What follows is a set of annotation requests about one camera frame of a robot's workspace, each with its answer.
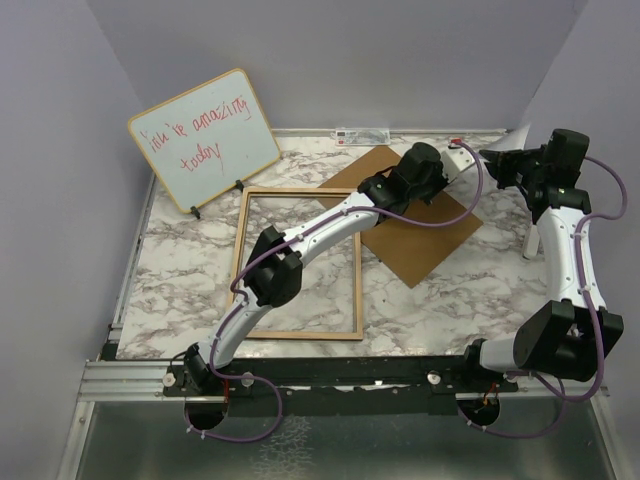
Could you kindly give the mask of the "brown backing board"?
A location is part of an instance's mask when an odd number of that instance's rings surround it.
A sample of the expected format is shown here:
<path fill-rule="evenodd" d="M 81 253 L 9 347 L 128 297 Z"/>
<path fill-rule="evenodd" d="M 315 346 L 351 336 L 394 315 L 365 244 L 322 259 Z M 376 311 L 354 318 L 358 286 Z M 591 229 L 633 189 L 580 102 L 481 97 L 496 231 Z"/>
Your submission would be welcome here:
<path fill-rule="evenodd" d="M 400 156 L 387 146 L 378 146 L 323 182 L 323 188 L 356 188 L 365 178 L 393 166 Z M 446 192 L 430 205 L 413 202 L 404 213 L 424 223 L 442 223 L 465 211 L 465 207 Z M 361 241 L 384 265 L 410 288 L 424 280 L 451 253 L 483 225 L 471 214 L 443 228 L 423 228 L 396 219 L 361 233 Z"/>

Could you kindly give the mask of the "clear acrylic sheet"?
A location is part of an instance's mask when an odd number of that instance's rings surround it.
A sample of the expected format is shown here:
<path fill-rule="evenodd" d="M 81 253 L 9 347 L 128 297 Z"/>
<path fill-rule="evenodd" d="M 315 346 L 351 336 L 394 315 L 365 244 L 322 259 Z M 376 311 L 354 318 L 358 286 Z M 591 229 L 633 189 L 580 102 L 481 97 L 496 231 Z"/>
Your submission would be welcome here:
<path fill-rule="evenodd" d="M 274 226 L 282 232 L 299 226 L 340 203 L 343 198 L 251 196 L 240 271 L 264 229 Z M 304 269 L 299 294 L 263 317 L 252 331 L 353 332 L 352 253 L 350 237 L 319 255 Z"/>

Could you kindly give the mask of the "wooden picture frame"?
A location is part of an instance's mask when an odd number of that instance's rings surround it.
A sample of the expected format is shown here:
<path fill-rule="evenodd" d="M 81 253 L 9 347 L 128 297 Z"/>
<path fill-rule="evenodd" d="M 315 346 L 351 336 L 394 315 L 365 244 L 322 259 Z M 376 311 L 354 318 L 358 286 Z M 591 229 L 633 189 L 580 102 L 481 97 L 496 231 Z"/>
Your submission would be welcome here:
<path fill-rule="evenodd" d="M 240 272 L 244 252 L 245 233 L 248 225 L 251 196 L 275 198 L 316 198 L 338 199 L 352 193 L 351 188 L 285 188 L 285 187 L 246 187 L 241 196 L 238 231 L 236 234 L 231 273 L 236 276 Z M 360 341 L 364 337 L 363 293 L 362 293 L 362 260 L 361 238 L 359 233 L 352 236 L 353 247 L 353 332 L 294 332 L 294 331 L 251 331 L 248 338 L 252 340 L 323 340 L 323 341 Z"/>

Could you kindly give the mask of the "landscape photo print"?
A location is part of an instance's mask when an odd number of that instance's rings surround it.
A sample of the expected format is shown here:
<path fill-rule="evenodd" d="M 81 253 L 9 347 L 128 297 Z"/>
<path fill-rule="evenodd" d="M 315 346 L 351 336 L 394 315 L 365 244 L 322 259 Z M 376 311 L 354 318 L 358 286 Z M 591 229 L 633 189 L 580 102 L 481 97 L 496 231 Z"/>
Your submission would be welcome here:
<path fill-rule="evenodd" d="M 526 123 L 524 125 L 521 125 L 519 128 L 508 132 L 502 138 L 492 143 L 489 146 L 489 149 L 500 152 L 523 149 L 527 140 L 530 126 L 530 123 Z"/>

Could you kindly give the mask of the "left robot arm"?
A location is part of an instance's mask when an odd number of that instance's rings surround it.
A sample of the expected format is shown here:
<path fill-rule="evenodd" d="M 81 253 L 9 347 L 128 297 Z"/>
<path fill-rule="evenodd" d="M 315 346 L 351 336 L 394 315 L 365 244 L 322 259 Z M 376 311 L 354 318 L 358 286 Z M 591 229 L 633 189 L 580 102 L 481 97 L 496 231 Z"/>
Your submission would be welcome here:
<path fill-rule="evenodd" d="M 472 163 L 461 148 L 438 150 L 417 142 L 397 165 L 364 179 L 355 192 L 318 217 L 283 232 L 273 226 L 263 230 L 245 268 L 232 281 L 235 299 L 212 338 L 184 354 L 189 386 L 202 395 L 218 388 L 220 369 L 263 316 L 298 295 L 304 268 L 321 253 L 388 218 L 400 218 L 415 200 L 431 201 Z"/>

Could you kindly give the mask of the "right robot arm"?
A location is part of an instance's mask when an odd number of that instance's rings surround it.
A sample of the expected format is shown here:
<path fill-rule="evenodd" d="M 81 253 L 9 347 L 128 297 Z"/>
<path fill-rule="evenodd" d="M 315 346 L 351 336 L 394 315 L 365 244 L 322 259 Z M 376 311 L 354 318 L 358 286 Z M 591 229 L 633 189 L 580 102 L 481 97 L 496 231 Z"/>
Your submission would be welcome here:
<path fill-rule="evenodd" d="M 525 198 L 543 247 L 547 295 L 513 337 L 468 347 L 472 359 L 460 365 L 459 378 L 469 390 L 483 390 L 496 372 L 580 382 L 603 376 L 624 323 L 608 310 L 593 268 L 589 230 L 597 215 L 588 192 L 577 186 L 589 145 L 585 134 L 556 129 L 535 149 L 480 153 L 498 188 L 515 187 Z"/>

